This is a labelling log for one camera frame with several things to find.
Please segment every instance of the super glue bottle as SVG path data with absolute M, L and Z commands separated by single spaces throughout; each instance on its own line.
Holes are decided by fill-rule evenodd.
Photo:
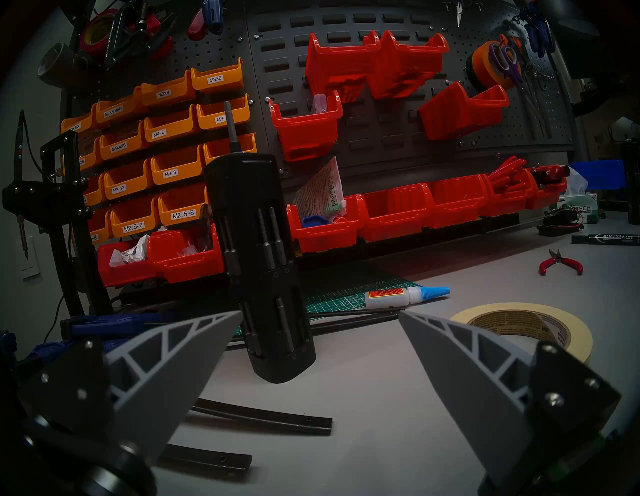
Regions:
M 364 294 L 365 308 L 407 307 L 414 303 L 438 298 L 449 294 L 449 288 L 443 287 L 398 287 L 395 289 L 380 289 L 367 291 Z

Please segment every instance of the masking tape roll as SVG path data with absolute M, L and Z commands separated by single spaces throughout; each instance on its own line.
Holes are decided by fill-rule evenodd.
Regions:
M 593 349 L 589 328 L 559 308 L 534 303 L 492 303 L 468 308 L 451 317 L 461 324 L 499 335 L 519 335 L 556 342 L 575 358 L 588 363 Z

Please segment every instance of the red-handled pliers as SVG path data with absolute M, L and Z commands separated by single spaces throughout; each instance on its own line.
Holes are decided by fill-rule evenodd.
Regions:
M 573 259 L 566 259 L 562 255 L 560 255 L 560 250 L 557 253 L 554 253 L 552 250 L 549 250 L 551 253 L 551 258 L 545 260 L 540 264 L 540 275 L 545 275 L 547 273 L 547 269 L 555 263 L 560 262 L 561 264 L 568 265 L 578 271 L 578 275 L 582 275 L 582 264 Z

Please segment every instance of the pegboard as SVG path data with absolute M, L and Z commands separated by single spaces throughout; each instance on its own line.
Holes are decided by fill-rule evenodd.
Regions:
M 372 29 L 380 36 L 384 30 L 391 30 L 401 44 L 424 44 L 436 32 L 447 39 L 450 51 L 443 55 L 442 73 L 408 98 L 373 100 L 365 86 L 354 103 L 343 104 L 344 116 L 338 122 L 338 140 L 332 150 L 342 171 L 380 162 L 386 162 L 385 169 L 389 170 L 455 161 L 466 150 L 549 145 L 556 150 L 558 146 L 572 148 L 568 113 L 558 82 L 552 76 L 548 58 L 540 60 L 536 54 L 531 59 L 536 63 L 537 77 L 544 80 L 543 101 L 552 127 L 551 138 L 544 138 L 538 126 L 534 130 L 535 139 L 532 138 L 515 88 L 508 91 L 510 105 L 503 111 L 501 124 L 458 140 L 429 141 L 424 134 L 417 110 L 450 82 L 459 81 L 469 97 L 478 94 L 464 71 L 469 54 L 487 40 L 497 40 L 500 33 L 527 39 L 523 26 L 505 23 L 518 13 L 517 9 L 503 2 L 486 2 L 480 11 L 474 3 L 464 9 L 461 26 L 457 28 L 454 8 L 450 7 L 447 13 L 440 2 L 429 3 L 427 8 L 416 7 L 415 2 L 413 7 L 372 6 L 376 3 L 366 0 L 362 3 L 370 5 L 361 2 L 357 6 L 340 5 L 331 1 L 328 6 L 314 3 L 286 12 L 264 12 L 265 7 L 254 6 L 247 16 L 260 100 L 266 107 L 264 100 L 271 97 L 280 105 L 283 116 L 304 115 L 310 109 L 312 95 L 304 80 L 310 32 L 316 34 L 322 46 L 361 44 L 362 37 Z M 284 176 L 306 177 L 316 170 L 317 161 L 284 161 L 266 109 L 263 115 L 271 152 L 279 157 Z M 399 161 L 408 158 L 418 160 Z
M 512 89 L 508 91 L 510 105 L 503 111 L 501 124 L 457 140 L 426 139 L 417 112 L 423 103 L 446 88 L 451 81 L 459 81 L 470 97 L 478 93 L 463 69 L 473 50 L 489 39 L 498 39 L 500 33 L 527 40 L 524 26 L 508 22 L 518 12 L 510 4 L 486 0 L 480 10 L 474 2 L 472 7 L 464 9 L 460 28 L 456 27 L 455 7 L 450 6 L 447 12 L 440 1 L 350 0 L 345 3 L 343 0 L 320 0 L 320 3 L 311 3 L 301 0 L 259 3 L 252 0 L 245 4 L 228 3 L 227 6 L 224 33 L 221 36 L 208 33 L 199 42 L 191 41 L 186 36 L 188 25 L 199 7 L 197 1 L 173 0 L 156 7 L 159 17 L 170 12 L 179 16 L 172 32 L 171 53 L 157 61 L 132 60 L 109 71 L 100 85 L 99 93 L 73 100 L 72 115 L 88 112 L 91 104 L 99 99 L 115 100 L 128 95 L 138 84 L 169 81 L 182 76 L 191 67 L 209 70 L 230 65 L 241 56 L 244 61 L 244 88 L 230 94 L 198 95 L 196 103 L 234 98 L 246 92 L 249 99 L 254 101 L 251 120 L 238 126 L 238 134 L 255 132 L 258 151 L 276 155 L 284 188 L 297 188 L 326 162 L 327 157 L 285 162 L 265 100 L 271 97 L 278 103 L 283 116 L 306 115 L 309 112 L 312 94 L 303 78 L 308 34 L 315 33 L 323 46 L 342 46 L 362 43 L 362 37 L 372 29 L 380 35 L 390 29 L 399 43 L 418 45 L 424 44 L 433 33 L 441 32 L 449 43 L 450 51 L 443 55 L 442 72 L 422 88 L 406 99 L 373 100 L 365 86 L 354 103 L 343 105 L 344 116 L 338 121 L 338 140 L 331 154 L 337 155 L 344 177 L 452 163 L 470 156 L 470 153 L 473 156 L 488 156 L 496 150 L 508 153 L 509 149 L 518 153 L 573 150 L 570 116 L 548 56 L 541 60 L 531 51 L 529 56 L 535 64 L 535 73 L 542 87 L 546 88 L 541 100 L 550 120 L 553 137 L 543 137 L 540 129 L 536 128 L 535 139 L 532 138 L 520 96 Z M 173 108 L 150 109 L 149 114 L 169 113 L 185 108 L 189 103 L 192 102 Z M 121 163 L 227 136 L 226 128 L 203 131 L 108 161 L 84 172 L 88 175 L 100 173 Z M 466 168 L 457 175 L 474 172 L 484 171 Z M 139 195 L 181 184 L 186 183 L 154 186 Z

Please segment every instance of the black marker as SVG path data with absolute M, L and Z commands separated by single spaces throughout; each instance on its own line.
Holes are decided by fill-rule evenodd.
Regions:
M 571 244 L 625 244 L 640 246 L 640 234 L 590 234 L 571 236 Z

